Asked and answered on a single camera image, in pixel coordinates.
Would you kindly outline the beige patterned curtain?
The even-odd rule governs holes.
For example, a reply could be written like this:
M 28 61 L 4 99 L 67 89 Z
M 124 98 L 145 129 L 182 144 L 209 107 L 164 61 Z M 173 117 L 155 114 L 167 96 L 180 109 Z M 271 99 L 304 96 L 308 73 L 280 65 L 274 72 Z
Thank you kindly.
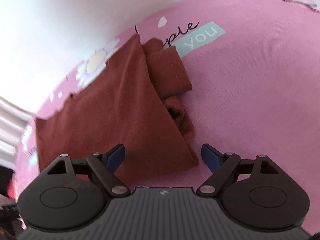
M 1 166 L 15 170 L 16 154 L 32 114 L 0 99 Z

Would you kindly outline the pink floral bed sheet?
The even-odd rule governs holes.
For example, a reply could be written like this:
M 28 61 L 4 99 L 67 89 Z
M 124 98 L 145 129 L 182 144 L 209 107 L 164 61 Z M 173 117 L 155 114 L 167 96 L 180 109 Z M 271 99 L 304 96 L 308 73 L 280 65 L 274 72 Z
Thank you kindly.
M 37 113 L 48 118 L 105 68 L 134 33 L 174 44 L 193 84 L 181 100 L 204 143 L 266 154 L 310 197 L 319 231 L 319 1 L 185 0 L 127 29 L 82 60 Z

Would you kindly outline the dark clutter beside bed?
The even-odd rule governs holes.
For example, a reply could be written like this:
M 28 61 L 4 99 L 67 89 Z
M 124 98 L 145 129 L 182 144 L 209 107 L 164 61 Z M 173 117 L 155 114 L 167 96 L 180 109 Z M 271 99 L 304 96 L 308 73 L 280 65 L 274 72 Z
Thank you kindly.
M 1 239 L 16 239 L 23 232 L 12 176 L 13 170 L 1 166 Z

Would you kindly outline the dark red knit sweater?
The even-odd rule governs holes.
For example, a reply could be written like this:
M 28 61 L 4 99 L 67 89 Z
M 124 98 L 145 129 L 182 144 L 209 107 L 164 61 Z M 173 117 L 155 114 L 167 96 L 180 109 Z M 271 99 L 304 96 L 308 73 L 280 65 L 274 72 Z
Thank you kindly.
M 191 89 L 175 47 L 133 35 L 89 86 L 36 119 L 40 169 L 63 153 L 82 159 L 117 144 L 125 160 L 116 175 L 130 187 L 196 167 L 193 125 L 178 98 Z

